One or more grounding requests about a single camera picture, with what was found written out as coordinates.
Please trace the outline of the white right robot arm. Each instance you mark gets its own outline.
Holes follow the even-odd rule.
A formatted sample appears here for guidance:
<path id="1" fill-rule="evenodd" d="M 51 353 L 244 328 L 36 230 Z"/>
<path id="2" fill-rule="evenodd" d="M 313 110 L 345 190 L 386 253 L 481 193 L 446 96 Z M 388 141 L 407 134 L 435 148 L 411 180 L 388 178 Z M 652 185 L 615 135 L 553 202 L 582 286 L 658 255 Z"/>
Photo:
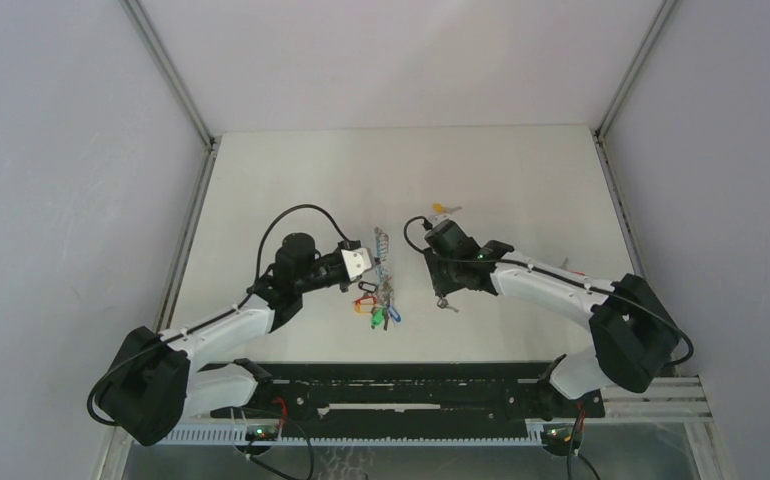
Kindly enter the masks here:
<path id="1" fill-rule="evenodd" d="M 691 359 L 688 334 L 671 318 L 649 283 L 635 274 L 594 279 L 539 262 L 514 246 L 479 244 L 452 219 L 423 219 L 420 254 L 440 308 L 462 290 L 532 302 L 580 326 L 590 343 L 554 360 L 539 380 L 539 402 L 566 415 L 584 395 L 609 386 L 645 392 L 664 369 Z"/>

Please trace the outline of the blue tagged key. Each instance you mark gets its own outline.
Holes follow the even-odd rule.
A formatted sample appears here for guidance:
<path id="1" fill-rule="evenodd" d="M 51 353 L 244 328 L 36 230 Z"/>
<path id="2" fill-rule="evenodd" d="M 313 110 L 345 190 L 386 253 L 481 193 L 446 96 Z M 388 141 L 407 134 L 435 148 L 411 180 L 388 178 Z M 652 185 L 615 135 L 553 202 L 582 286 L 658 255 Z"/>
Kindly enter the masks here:
<path id="1" fill-rule="evenodd" d="M 402 316 L 393 305 L 387 307 L 387 312 L 393 322 L 400 323 L 402 321 Z"/>

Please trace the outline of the black tagged key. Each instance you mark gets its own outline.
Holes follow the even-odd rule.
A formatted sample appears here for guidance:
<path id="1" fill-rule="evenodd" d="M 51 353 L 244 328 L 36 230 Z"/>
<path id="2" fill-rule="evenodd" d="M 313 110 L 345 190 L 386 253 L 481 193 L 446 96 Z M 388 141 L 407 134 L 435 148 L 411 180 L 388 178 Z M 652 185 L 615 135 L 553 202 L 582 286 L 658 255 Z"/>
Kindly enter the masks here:
<path id="1" fill-rule="evenodd" d="M 369 293 L 369 294 L 374 294 L 379 289 L 379 285 L 378 284 L 372 283 L 372 282 L 368 282 L 368 281 L 364 281 L 364 280 L 359 281 L 357 283 L 357 285 L 358 285 L 358 288 L 361 291 Z"/>
<path id="2" fill-rule="evenodd" d="M 446 297 L 439 297 L 436 302 L 436 306 L 442 310 L 449 310 L 455 313 L 460 312 L 460 310 L 457 307 L 453 306 Z"/>

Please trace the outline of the red tagged key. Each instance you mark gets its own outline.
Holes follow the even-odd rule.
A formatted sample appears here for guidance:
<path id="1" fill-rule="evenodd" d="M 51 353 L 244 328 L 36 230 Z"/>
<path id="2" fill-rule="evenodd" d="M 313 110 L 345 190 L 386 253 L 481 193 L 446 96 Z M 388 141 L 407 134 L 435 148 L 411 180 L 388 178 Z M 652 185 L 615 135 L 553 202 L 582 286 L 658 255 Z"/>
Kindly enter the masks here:
<path id="1" fill-rule="evenodd" d="M 354 301 L 356 306 L 376 306 L 378 298 L 376 295 L 363 295 Z"/>
<path id="2" fill-rule="evenodd" d="M 580 275 L 580 276 L 584 276 L 584 273 L 583 273 L 583 272 L 575 271 L 575 270 L 572 270 L 572 269 L 570 268 L 570 266 L 569 266 L 569 258 L 568 258 L 568 257 L 566 257 L 566 258 L 563 260 L 562 264 L 560 265 L 560 269 L 562 269 L 562 270 L 565 270 L 565 271 L 567 271 L 567 272 L 571 272 L 571 273 L 574 273 L 574 274 Z"/>

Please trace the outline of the green tagged key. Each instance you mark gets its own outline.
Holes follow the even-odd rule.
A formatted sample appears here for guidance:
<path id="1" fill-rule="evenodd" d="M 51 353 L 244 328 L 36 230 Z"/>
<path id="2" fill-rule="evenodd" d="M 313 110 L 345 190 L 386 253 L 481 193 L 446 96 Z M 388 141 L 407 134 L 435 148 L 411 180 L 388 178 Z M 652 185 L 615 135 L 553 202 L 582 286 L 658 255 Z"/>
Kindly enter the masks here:
<path id="1" fill-rule="evenodd" d="M 370 325 L 372 329 L 383 327 L 388 320 L 388 314 L 384 309 L 376 310 L 372 313 L 370 319 Z"/>

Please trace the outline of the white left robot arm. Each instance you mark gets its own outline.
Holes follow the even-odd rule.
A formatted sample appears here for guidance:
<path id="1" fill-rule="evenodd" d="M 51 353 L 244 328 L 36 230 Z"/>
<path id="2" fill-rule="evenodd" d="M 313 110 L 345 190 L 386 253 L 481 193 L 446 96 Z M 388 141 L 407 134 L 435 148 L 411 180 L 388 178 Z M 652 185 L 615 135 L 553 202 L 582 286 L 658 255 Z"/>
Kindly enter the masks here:
<path id="1" fill-rule="evenodd" d="M 265 372 L 246 362 L 221 364 L 221 356 L 286 324 L 301 310 L 304 294 L 333 286 L 346 290 L 376 264 L 358 241 L 344 240 L 319 254 L 310 235 L 287 235 L 242 301 L 193 326 L 132 330 L 91 388 L 89 415 L 151 446 L 181 420 L 214 410 L 266 414 L 274 392 L 262 383 Z"/>

